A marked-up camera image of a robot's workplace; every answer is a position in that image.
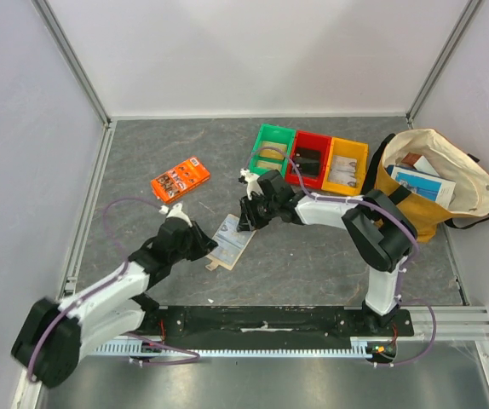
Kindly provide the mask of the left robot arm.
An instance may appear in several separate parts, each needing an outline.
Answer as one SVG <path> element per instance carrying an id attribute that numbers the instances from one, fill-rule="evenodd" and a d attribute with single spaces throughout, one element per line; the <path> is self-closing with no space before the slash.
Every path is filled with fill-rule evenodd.
<path id="1" fill-rule="evenodd" d="M 183 260 L 196 261 L 218 244 L 195 221 L 169 216 L 156 236 L 123 264 L 71 297 L 35 302 L 11 349 L 29 381 L 47 388 L 62 384 L 89 352 L 113 338 L 158 328 L 159 304 L 147 291 Z"/>

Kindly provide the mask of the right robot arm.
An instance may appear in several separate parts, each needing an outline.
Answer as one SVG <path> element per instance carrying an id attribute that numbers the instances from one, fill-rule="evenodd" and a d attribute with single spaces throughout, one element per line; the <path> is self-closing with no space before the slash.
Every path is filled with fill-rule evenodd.
<path id="1" fill-rule="evenodd" d="M 399 276 L 417 243 L 417 230 L 385 193 L 343 198 L 298 192 L 277 170 L 259 176 L 242 169 L 239 181 L 246 185 L 239 201 L 239 232 L 264 228 L 275 218 L 347 231 L 369 266 L 362 325 L 375 336 L 392 326 L 400 308 Z"/>

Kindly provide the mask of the beige card holder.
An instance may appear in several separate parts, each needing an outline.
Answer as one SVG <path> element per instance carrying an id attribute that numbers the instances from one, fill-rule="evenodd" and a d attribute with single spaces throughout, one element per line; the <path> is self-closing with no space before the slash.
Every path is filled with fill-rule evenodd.
<path id="1" fill-rule="evenodd" d="M 206 256 L 206 258 L 210 260 L 210 263 L 207 264 L 205 267 L 209 271 L 214 271 L 217 268 L 225 268 L 226 270 L 231 271 L 237 264 L 246 247 L 243 250 L 239 251 L 238 249 L 230 245 L 219 246 L 218 243 L 218 246 L 209 255 Z"/>

